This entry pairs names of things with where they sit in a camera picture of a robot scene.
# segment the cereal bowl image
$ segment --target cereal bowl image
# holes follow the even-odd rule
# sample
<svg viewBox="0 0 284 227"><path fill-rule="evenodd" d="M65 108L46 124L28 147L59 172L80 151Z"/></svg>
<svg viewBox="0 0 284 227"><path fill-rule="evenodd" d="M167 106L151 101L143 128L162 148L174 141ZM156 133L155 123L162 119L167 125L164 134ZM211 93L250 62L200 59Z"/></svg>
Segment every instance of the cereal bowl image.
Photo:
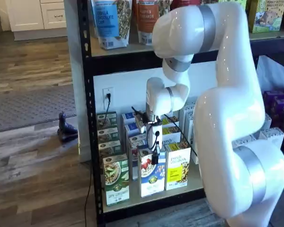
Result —
<svg viewBox="0 0 284 227"><path fill-rule="evenodd" d="M105 170L105 185L113 185L121 175L121 167L119 163L106 164Z"/></svg>
<svg viewBox="0 0 284 227"><path fill-rule="evenodd" d="M146 162L141 164L141 177L148 177L155 168L156 165L151 164L151 160L148 158Z"/></svg>

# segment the power cord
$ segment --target power cord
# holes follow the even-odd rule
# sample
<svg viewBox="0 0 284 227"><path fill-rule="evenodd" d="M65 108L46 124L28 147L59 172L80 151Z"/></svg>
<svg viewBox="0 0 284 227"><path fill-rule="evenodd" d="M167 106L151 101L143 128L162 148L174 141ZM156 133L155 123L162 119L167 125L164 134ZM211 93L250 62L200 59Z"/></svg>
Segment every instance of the power cord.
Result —
<svg viewBox="0 0 284 227"><path fill-rule="evenodd" d="M104 118L104 121L103 121L103 125L105 124L105 121L106 121L106 117L107 117L107 112L108 112L108 109L109 109L109 105L110 105L110 93L106 94L106 98L108 98L108 105L107 105L107 109L106 109L106 113L105 113L105 118Z"/></svg>
<svg viewBox="0 0 284 227"><path fill-rule="evenodd" d="M109 105L110 105L111 94L108 93L108 94L106 95L106 98L108 98L108 106L107 106L107 109L106 109L106 113L105 113L105 118L104 118L103 125L105 124L105 121L106 121L107 112L108 112ZM85 200L85 204L84 204L84 222L85 222L85 227L87 227L87 221L86 221L86 206L87 206L87 201L88 201L88 199L89 199L89 192L90 192L90 187L91 187L91 171L92 171L91 155L92 155L92 154L91 154L91 150L90 150L89 191L87 192L87 196L86 196L86 200Z"/></svg>
<svg viewBox="0 0 284 227"><path fill-rule="evenodd" d="M186 142L188 143L189 147L191 148L191 150L194 152L195 156L198 157L197 153L194 151L194 149L191 147L190 142L188 142L187 138L185 137L184 133L182 132L182 130L179 128L179 126L176 125L176 123L170 118L168 117L166 114L164 115L165 117L167 117L169 119L170 122L173 122L173 124L180 130L183 138L186 140Z"/></svg>
<svg viewBox="0 0 284 227"><path fill-rule="evenodd" d="M149 150L152 150L155 147L157 139L158 139L158 136L159 136L159 135L157 135L157 132L156 132L156 134L155 134L156 135L155 142L153 143L153 146L150 148L150 146L148 145L148 133L150 132L151 128L152 128L152 125L150 126L150 128L147 130L147 133L146 133L146 143L147 143L147 147L148 147Z"/></svg>

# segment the white wall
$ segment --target white wall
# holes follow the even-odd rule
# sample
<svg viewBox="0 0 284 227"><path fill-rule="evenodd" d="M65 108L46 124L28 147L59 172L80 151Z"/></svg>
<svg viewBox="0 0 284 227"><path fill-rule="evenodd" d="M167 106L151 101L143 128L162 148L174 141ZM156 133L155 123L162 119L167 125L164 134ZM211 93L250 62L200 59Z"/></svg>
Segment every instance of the white wall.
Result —
<svg viewBox="0 0 284 227"><path fill-rule="evenodd" d="M7 13L5 0L0 0L0 19L3 31L9 31L10 30L9 16Z"/></svg>
<svg viewBox="0 0 284 227"><path fill-rule="evenodd" d="M203 91L216 86L215 62L204 62L192 64L189 69L190 75L190 97L199 96ZM131 106L136 109L145 109L146 102L146 81L151 77L160 77L165 86L174 85L168 80L162 68L141 70L134 72L122 72L94 77L95 101L97 113L105 112L103 103L103 89L114 88L114 106L110 111L117 111L118 114L131 111Z"/></svg>

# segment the box stack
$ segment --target box stack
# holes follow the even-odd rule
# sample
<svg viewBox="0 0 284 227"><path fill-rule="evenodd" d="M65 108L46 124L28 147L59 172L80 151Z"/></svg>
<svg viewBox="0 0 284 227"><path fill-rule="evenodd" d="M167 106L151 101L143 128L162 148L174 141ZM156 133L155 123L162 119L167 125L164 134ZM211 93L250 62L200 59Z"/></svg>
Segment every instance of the box stack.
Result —
<svg viewBox="0 0 284 227"><path fill-rule="evenodd" d="M98 150L101 181L106 194L106 204L129 199L128 158L121 147L116 112L97 114Z"/></svg>

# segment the gray rug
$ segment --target gray rug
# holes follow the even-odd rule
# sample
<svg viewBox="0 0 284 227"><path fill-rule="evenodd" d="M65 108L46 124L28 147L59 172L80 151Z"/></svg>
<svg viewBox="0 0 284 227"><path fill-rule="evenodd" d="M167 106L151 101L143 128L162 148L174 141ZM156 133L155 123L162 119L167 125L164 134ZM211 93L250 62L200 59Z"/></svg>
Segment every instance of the gray rug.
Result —
<svg viewBox="0 0 284 227"><path fill-rule="evenodd" d="M6 131L76 115L72 85L27 92L0 94L0 131Z"/></svg>

